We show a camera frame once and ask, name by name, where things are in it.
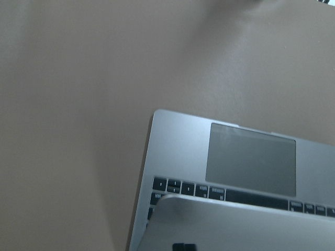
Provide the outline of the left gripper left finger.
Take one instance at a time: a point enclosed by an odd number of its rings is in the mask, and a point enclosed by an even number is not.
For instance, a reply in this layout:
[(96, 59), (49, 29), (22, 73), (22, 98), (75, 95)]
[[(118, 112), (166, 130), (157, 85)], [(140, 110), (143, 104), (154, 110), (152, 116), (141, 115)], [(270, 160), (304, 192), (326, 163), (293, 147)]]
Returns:
[(184, 251), (184, 243), (174, 243), (172, 245), (172, 251)]

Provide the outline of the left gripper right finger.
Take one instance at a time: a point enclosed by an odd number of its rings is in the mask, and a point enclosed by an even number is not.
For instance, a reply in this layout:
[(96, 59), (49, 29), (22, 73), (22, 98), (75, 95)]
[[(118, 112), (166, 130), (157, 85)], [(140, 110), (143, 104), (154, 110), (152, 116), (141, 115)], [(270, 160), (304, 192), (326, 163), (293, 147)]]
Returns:
[(184, 244), (184, 251), (196, 251), (196, 245), (195, 244)]

